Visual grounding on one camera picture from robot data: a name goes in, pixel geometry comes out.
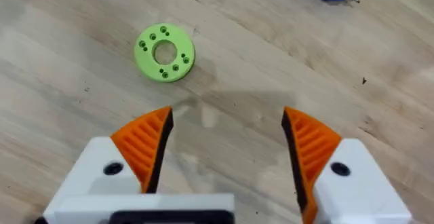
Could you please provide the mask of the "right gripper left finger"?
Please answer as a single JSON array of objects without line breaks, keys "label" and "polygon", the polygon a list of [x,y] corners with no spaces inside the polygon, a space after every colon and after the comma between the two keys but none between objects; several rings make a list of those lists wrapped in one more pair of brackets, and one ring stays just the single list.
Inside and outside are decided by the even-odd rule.
[{"label": "right gripper left finger", "polygon": [[171,107],[141,115],[111,136],[92,138],[43,212],[44,223],[103,223],[148,207],[174,126]]}]

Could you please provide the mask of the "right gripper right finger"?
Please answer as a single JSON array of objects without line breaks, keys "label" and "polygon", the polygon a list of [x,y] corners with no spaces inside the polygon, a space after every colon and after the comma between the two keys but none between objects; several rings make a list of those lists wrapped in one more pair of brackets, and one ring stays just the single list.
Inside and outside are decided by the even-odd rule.
[{"label": "right gripper right finger", "polygon": [[290,107],[281,120],[303,223],[411,223],[412,214],[357,138]]}]

